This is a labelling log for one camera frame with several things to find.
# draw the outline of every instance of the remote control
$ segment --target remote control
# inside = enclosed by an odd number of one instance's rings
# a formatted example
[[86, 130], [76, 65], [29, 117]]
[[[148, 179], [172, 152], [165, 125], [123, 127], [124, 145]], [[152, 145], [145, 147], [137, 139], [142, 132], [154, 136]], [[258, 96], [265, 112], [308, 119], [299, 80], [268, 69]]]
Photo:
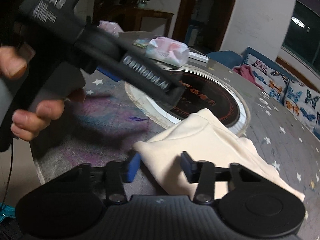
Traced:
[[201, 54], [198, 54], [198, 53], [194, 53], [194, 52], [191, 52], [191, 51], [189, 51], [189, 57], [191, 57], [193, 59], [196, 59], [196, 60], [199, 60], [199, 61], [202, 61], [204, 63], [208, 63], [209, 62], [209, 58], [207, 56], [204, 56], [204, 55], [201, 55]]

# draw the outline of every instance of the sofa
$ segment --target sofa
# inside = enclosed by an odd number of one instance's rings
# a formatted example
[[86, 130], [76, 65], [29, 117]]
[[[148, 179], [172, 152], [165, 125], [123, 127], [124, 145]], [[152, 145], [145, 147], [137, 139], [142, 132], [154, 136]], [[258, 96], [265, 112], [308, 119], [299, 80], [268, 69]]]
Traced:
[[317, 91], [250, 47], [242, 56], [232, 51], [211, 52], [207, 56], [265, 91], [320, 139], [320, 94]]

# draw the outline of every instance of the finger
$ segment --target finger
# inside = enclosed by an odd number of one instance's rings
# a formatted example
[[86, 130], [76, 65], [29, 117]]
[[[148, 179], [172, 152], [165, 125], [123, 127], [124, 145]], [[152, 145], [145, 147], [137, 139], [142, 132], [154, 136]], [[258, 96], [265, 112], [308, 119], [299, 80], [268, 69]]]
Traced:
[[62, 115], [63, 110], [63, 100], [44, 100], [38, 104], [36, 115], [44, 119], [57, 120]]
[[14, 47], [0, 47], [0, 72], [7, 78], [20, 78], [27, 69], [27, 62], [18, 56]]
[[35, 113], [31, 113], [25, 110], [17, 110], [12, 116], [13, 123], [31, 133], [35, 133], [43, 130], [50, 124], [50, 119], [41, 119]]
[[33, 138], [39, 135], [39, 132], [32, 133], [32, 132], [26, 131], [24, 129], [19, 128], [14, 123], [11, 125], [11, 131], [15, 136], [27, 142], [31, 141]]
[[68, 98], [69, 98], [71, 101], [83, 103], [84, 100], [85, 100], [84, 90], [81, 88], [81, 89], [78, 89], [78, 90], [76, 90], [76, 91], [73, 91], [73, 92], [68, 96]]

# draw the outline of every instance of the pink cloth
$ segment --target pink cloth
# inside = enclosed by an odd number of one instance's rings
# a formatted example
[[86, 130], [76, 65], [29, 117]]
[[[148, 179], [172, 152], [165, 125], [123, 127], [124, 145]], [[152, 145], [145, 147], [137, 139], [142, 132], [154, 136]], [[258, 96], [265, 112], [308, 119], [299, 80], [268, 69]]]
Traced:
[[256, 82], [256, 78], [252, 74], [252, 69], [249, 65], [242, 64], [240, 67], [234, 67], [232, 70], [263, 90], [263, 87]]

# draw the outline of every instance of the pink tissue package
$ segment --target pink tissue package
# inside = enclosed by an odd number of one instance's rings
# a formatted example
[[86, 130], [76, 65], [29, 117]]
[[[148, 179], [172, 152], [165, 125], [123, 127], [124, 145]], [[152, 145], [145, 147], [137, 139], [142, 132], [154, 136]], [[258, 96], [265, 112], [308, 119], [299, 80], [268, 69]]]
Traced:
[[100, 21], [100, 25], [98, 27], [116, 37], [119, 37], [119, 33], [123, 33], [123, 30], [118, 23], [114, 22]]
[[166, 37], [151, 40], [146, 48], [146, 56], [177, 67], [188, 61], [189, 47]]

